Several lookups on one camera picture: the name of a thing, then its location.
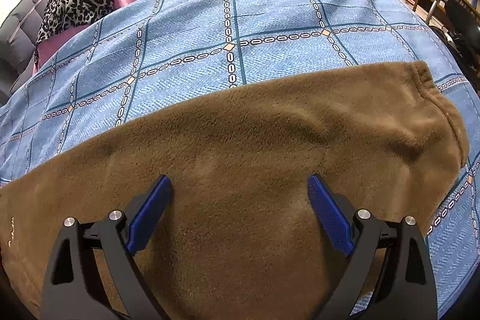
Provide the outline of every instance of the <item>gray tufted headboard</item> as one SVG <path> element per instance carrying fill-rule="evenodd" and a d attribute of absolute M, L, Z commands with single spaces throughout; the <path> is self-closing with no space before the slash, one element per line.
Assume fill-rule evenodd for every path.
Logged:
<path fill-rule="evenodd" d="M 33 70 L 33 53 L 47 0 L 21 0 L 0 27 L 0 106 Z"/>

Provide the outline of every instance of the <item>brown fabric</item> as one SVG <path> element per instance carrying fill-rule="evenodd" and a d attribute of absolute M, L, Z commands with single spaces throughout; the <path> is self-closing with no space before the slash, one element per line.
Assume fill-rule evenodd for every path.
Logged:
<path fill-rule="evenodd" d="M 0 189 L 3 265 L 38 314 L 63 220 L 102 219 L 164 173 L 174 200 L 136 262 L 172 319 L 306 319 L 345 267 L 310 208 L 308 176 L 379 218 L 413 215 L 425 233 L 468 149 L 420 61 L 222 91 L 111 129 Z"/>

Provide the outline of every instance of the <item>blue plaid bedspread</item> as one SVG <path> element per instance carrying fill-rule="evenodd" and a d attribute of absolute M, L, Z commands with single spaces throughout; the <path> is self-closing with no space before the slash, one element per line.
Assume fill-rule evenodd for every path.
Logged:
<path fill-rule="evenodd" d="M 457 105 L 470 137 L 468 164 L 427 236 L 442 315 L 479 262 L 480 100 L 447 48 L 399 0 L 139 0 L 117 10 L 66 43 L 0 108 L 1 184 L 198 95 L 417 59 Z"/>

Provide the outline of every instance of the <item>silver screw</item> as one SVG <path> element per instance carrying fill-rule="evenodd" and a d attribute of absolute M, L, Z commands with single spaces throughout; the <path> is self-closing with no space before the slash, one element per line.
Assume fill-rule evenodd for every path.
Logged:
<path fill-rule="evenodd" d="M 63 222 L 64 226 L 72 226 L 73 224 L 75 224 L 75 219 L 73 217 L 69 217 Z"/>
<path fill-rule="evenodd" d="M 111 220 L 119 220 L 122 217 L 121 211 L 113 211 L 109 214 L 109 219 Z"/>
<path fill-rule="evenodd" d="M 371 216 L 370 212 L 366 209 L 360 209 L 358 212 L 357 212 L 358 216 L 363 219 L 363 220 L 368 220 Z"/>
<path fill-rule="evenodd" d="M 417 221 L 412 217 L 412 216 L 407 216 L 405 217 L 405 222 L 409 225 L 409 226 L 414 226 Z"/>

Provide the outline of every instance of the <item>bed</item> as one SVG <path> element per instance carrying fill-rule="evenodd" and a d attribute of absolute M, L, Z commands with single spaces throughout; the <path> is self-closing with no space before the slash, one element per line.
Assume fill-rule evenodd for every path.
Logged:
<path fill-rule="evenodd" d="M 468 163 L 426 242 L 438 314 L 480 259 L 480 99 L 453 57 L 399 0 L 138 0 L 63 45 L 0 108 L 0 183 L 126 121 L 190 98 L 299 73 L 425 60 L 460 110 Z M 369 296 L 357 309 L 365 307 Z"/>

